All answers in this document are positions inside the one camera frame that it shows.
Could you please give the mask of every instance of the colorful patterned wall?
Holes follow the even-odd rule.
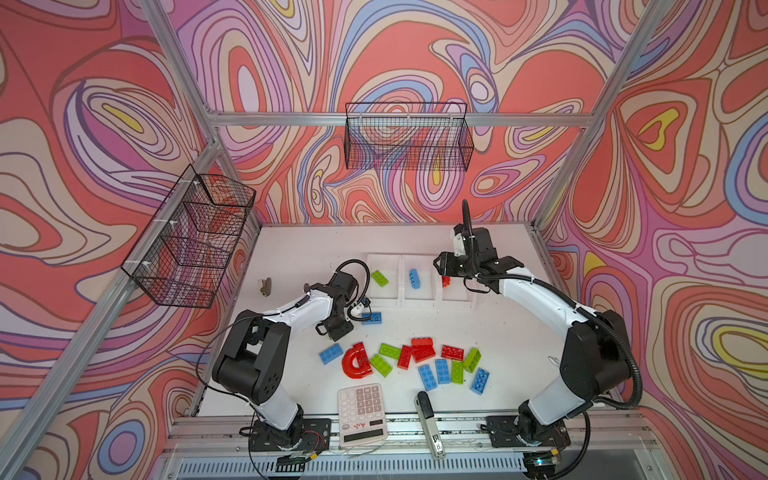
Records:
[[[461,100],[470,111],[587,112],[640,1],[185,2],[170,18],[216,111],[344,111],[348,101]],[[475,127],[466,173],[349,172],[343,129],[222,130],[268,223],[442,222],[474,198],[530,220],[577,133]]]
[[[0,5],[0,435],[203,145],[135,5],[82,5]],[[134,295],[22,478],[146,476],[252,238],[211,310]]]
[[[683,0],[545,230],[681,478],[768,478],[768,5]]]

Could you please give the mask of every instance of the black mounting plate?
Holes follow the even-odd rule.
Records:
[[[527,447],[525,443],[518,439],[517,435],[511,435],[504,433],[502,430],[512,431],[515,429],[515,419],[517,415],[492,415],[485,417],[485,421],[488,424],[488,436],[491,437],[491,446],[495,449],[504,447]],[[561,420],[555,423],[557,428],[552,429],[552,435],[549,439],[544,440],[539,445],[540,447],[556,447],[557,449],[564,449],[571,444],[571,437],[568,436],[568,430],[565,429],[565,424]]]
[[[323,444],[317,435],[313,433],[305,434],[299,441],[299,445],[293,450],[282,450],[269,440],[269,434],[266,430],[256,429],[248,438],[248,449],[251,452],[311,452],[320,453],[328,449],[331,436],[331,419],[302,419],[301,431],[313,430],[323,437]]]

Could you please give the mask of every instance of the wire mesh basket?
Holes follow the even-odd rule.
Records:
[[[462,102],[346,104],[349,170],[467,171],[475,145]]]
[[[135,269],[123,270],[158,305],[210,308],[255,197],[223,175],[196,174]]]

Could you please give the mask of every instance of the toy building block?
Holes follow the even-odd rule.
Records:
[[[386,277],[383,276],[382,273],[378,270],[371,273],[371,278],[373,278],[376,283],[379,284],[379,286],[385,286],[387,283],[389,283],[389,280],[387,280]]]
[[[408,276],[411,277],[411,286],[414,290],[418,290],[422,287],[422,283],[419,282],[419,272],[417,272],[415,268],[412,268],[411,271],[408,272]]]
[[[411,339],[411,346],[432,346],[432,337],[422,336],[418,339]]]
[[[435,349],[433,349],[431,346],[417,346],[413,349],[413,360],[416,363],[431,359],[436,355],[437,354],[435,353]]]
[[[437,383],[442,385],[451,382],[451,372],[448,370],[448,360],[435,360],[435,370],[437,370]]]
[[[400,360],[397,362],[397,368],[407,370],[411,364],[411,354],[413,349],[407,345],[402,346],[400,351]]]
[[[334,343],[331,347],[320,352],[320,359],[323,361],[323,365],[328,365],[341,355],[344,355],[344,350],[338,343]]]
[[[384,378],[392,372],[392,367],[378,354],[371,358],[371,366],[381,373]]]
[[[357,360],[357,366],[353,363],[354,360]],[[362,342],[352,345],[352,348],[346,351],[341,361],[341,368],[351,379],[361,379],[373,375],[371,363],[368,361],[368,354],[366,354],[366,348]]]
[[[477,374],[475,374],[475,381],[472,383],[472,386],[469,387],[469,389],[478,395],[482,395],[482,393],[485,391],[485,384],[488,382],[489,375],[490,374],[485,370],[478,369]]]
[[[457,349],[453,346],[442,346],[442,354],[440,355],[444,359],[464,361],[464,349]]]
[[[464,363],[453,361],[453,370],[451,371],[451,382],[464,384]]]
[[[437,382],[435,376],[432,374],[432,369],[429,365],[422,365],[419,367],[419,375],[422,376],[422,382],[424,382],[424,390],[434,390],[437,388]]]
[[[400,349],[386,343],[382,343],[379,347],[379,354],[388,356],[390,359],[400,360]]]
[[[480,355],[480,350],[476,348],[469,350],[467,360],[464,361],[464,370],[473,373],[477,368],[478,363],[480,363],[481,357],[482,355]]]
[[[382,314],[379,312],[374,312],[373,315],[369,313],[364,313],[362,315],[362,323],[363,325],[380,325],[382,322]]]

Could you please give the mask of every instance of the calculator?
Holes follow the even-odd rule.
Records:
[[[339,390],[339,447],[366,445],[387,436],[382,386]]]

